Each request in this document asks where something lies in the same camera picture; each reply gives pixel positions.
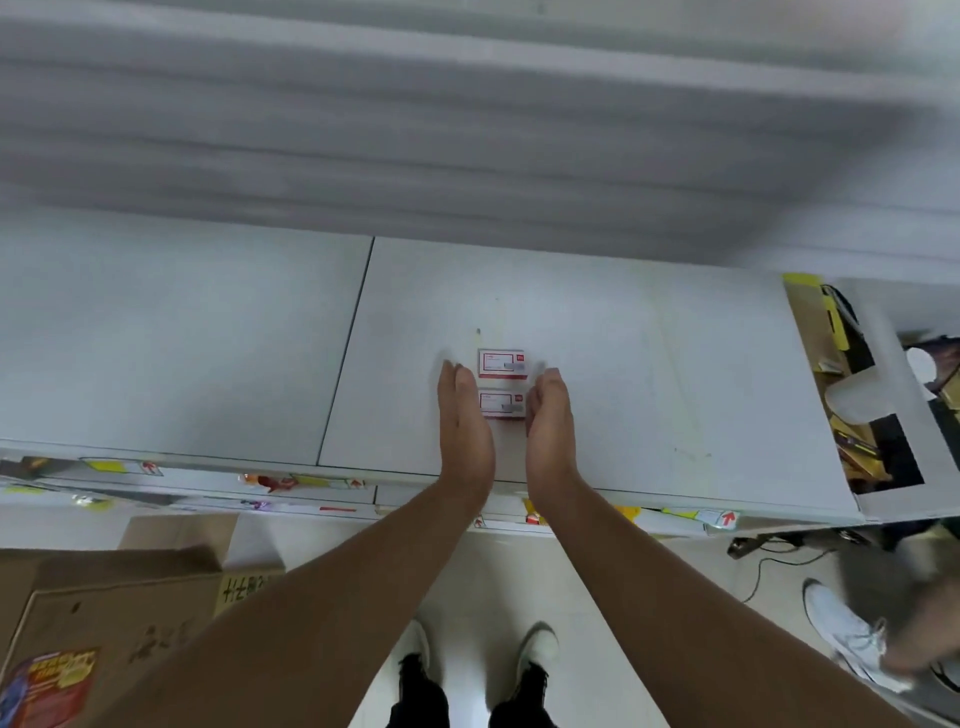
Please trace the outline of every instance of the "white cup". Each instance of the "white cup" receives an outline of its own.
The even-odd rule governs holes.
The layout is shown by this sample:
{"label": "white cup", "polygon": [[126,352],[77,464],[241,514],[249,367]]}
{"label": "white cup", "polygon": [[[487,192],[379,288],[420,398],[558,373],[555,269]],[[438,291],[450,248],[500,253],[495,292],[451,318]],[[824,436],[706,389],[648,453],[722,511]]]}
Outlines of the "white cup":
{"label": "white cup", "polygon": [[[908,349],[906,360],[913,376],[921,384],[924,398],[935,400],[937,396],[923,386],[937,378],[937,362],[933,356],[923,349]],[[831,384],[825,392],[825,399],[833,414],[845,423],[864,425],[894,413],[895,408],[887,396],[887,389],[880,372],[876,367],[871,367]]]}

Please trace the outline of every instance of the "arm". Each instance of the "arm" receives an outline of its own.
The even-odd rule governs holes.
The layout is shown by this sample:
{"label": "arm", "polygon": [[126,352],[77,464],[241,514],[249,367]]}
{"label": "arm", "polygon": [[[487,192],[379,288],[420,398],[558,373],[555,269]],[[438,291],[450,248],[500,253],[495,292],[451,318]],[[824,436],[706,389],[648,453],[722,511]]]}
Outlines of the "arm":
{"label": "arm", "polygon": [[906,728],[828,658],[715,586],[580,477],[556,370],[528,398],[527,484],[643,685],[673,728]]}
{"label": "arm", "polygon": [[217,618],[99,725],[347,726],[493,484],[473,374],[445,362],[438,399],[436,483]]}

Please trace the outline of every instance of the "white and red box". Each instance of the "white and red box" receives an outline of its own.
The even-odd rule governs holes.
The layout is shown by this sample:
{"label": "white and red box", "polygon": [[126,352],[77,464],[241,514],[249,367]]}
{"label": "white and red box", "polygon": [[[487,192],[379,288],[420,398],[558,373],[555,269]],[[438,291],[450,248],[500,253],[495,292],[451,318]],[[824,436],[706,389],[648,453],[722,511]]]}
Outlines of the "white and red box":
{"label": "white and red box", "polygon": [[477,374],[481,379],[527,378],[527,356],[523,349],[479,349],[477,359]]}
{"label": "white and red box", "polygon": [[481,389],[480,412],[489,420],[524,420],[527,396],[503,389]]}

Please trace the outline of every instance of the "floor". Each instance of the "floor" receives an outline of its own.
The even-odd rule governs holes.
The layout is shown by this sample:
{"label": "floor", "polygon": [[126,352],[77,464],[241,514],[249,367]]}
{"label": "floor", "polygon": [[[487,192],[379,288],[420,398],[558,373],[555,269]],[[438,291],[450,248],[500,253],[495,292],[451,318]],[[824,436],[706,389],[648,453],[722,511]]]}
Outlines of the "floor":
{"label": "floor", "polygon": [[[303,518],[244,521],[231,559],[248,559],[242,545],[273,542],[288,568],[335,546],[356,531],[352,524],[318,528]],[[674,541],[688,563],[738,598],[756,584],[762,557],[803,562],[812,549],[786,556],[757,552],[741,561],[726,555],[727,540]],[[827,652],[806,620],[801,592],[816,578],[840,588],[835,554],[805,567],[767,562],[751,606],[805,642]],[[516,650],[527,630],[545,621],[556,631],[561,660],[550,669],[546,708],[560,725],[667,724],[633,673],[560,545],[552,539],[470,532],[461,541],[420,608],[437,676],[450,705],[451,725],[483,728],[490,708],[513,689]],[[382,728],[396,701],[395,678],[381,670],[352,723]]]}

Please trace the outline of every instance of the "hand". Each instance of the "hand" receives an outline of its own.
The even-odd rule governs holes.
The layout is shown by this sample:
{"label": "hand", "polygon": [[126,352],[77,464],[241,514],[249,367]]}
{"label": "hand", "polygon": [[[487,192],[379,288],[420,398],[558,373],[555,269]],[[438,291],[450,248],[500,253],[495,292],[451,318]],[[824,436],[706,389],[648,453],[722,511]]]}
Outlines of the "hand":
{"label": "hand", "polygon": [[440,479],[476,486],[489,493],[493,487],[496,455],[490,425],[480,413],[473,372],[445,361],[437,383],[437,399],[443,460]]}
{"label": "hand", "polygon": [[560,370],[548,369],[527,395],[527,491],[536,504],[579,477],[570,395]]}

